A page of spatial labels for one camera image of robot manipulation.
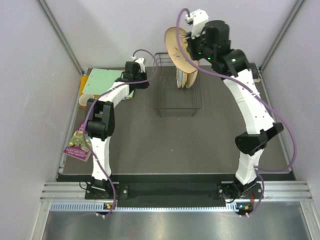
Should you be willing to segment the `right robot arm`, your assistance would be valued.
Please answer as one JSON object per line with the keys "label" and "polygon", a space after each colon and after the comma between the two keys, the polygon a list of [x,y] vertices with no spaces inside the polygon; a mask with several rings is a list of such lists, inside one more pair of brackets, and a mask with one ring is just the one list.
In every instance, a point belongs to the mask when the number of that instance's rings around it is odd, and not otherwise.
{"label": "right robot arm", "polygon": [[257,182],[260,157],[269,140],[283,131],[265,106],[260,103],[250,64],[240,49],[232,49],[229,26],[222,20],[190,22],[192,31],[186,35],[187,51],[192,60],[207,60],[211,68],[232,93],[245,122],[246,131],[235,138],[240,151],[238,169],[233,182],[233,192],[245,198]]}

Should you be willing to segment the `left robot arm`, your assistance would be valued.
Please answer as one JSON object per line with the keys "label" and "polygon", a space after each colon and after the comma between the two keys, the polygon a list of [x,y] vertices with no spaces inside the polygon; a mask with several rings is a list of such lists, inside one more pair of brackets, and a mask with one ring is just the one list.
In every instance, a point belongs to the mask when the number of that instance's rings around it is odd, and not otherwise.
{"label": "left robot arm", "polygon": [[93,159],[87,199],[111,199],[114,187],[110,182],[110,141],[115,131],[115,107],[136,89],[149,87],[145,68],[145,59],[136,58],[125,63],[125,69],[98,100],[87,101],[87,122],[85,130],[90,139]]}

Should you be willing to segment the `bird plate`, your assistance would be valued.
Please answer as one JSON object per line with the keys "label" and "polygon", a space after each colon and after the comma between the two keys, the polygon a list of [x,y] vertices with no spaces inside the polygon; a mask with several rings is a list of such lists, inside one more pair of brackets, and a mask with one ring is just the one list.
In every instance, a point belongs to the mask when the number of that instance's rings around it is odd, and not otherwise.
{"label": "bird plate", "polygon": [[187,73],[185,73],[185,72],[183,72],[183,71],[182,71],[182,73],[183,73],[183,83],[182,83],[182,88],[184,88],[184,87],[185,87],[185,85],[186,85],[187,79],[188,79],[188,74],[187,74]]}
{"label": "bird plate", "polygon": [[[178,30],[178,36],[180,44],[183,48],[183,51],[185,54],[191,58],[190,54],[187,51],[188,42],[186,39],[187,32],[183,28],[179,28]],[[195,72],[197,69],[192,66],[186,58],[183,56],[182,52],[180,51],[180,48],[178,46],[177,38],[176,38],[176,27],[170,27],[165,31],[164,34],[164,43],[165,47],[167,49],[167,53],[174,63],[174,65],[181,71],[191,74]]]}

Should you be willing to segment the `cream plate with sprig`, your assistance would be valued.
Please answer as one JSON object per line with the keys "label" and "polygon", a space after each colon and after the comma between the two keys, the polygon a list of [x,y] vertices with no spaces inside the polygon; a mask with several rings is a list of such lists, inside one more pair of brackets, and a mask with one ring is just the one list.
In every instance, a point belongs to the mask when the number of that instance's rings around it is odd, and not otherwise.
{"label": "cream plate with sprig", "polygon": [[187,74],[187,79],[186,79],[186,83],[185,83],[185,87],[187,89],[191,88],[194,85],[194,83],[197,79],[197,75],[198,75],[198,70]]}

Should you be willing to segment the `black wire dish rack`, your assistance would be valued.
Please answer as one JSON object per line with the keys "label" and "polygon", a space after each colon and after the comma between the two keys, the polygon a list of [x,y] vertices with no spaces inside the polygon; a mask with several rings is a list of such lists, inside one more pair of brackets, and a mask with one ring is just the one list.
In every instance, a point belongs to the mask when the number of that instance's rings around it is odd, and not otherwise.
{"label": "black wire dish rack", "polygon": [[191,88],[178,88],[177,68],[166,52],[155,54],[157,75],[152,81],[152,104],[161,117],[194,116],[202,107],[201,83],[197,76]]}

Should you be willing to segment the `blue and white plate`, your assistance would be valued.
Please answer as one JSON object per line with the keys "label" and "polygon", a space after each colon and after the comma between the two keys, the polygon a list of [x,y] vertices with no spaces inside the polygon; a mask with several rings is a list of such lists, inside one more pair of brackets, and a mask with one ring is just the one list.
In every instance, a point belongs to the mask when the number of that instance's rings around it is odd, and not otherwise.
{"label": "blue and white plate", "polygon": [[180,89],[183,85],[183,72],[180,69],[176,69],[176,85]]}

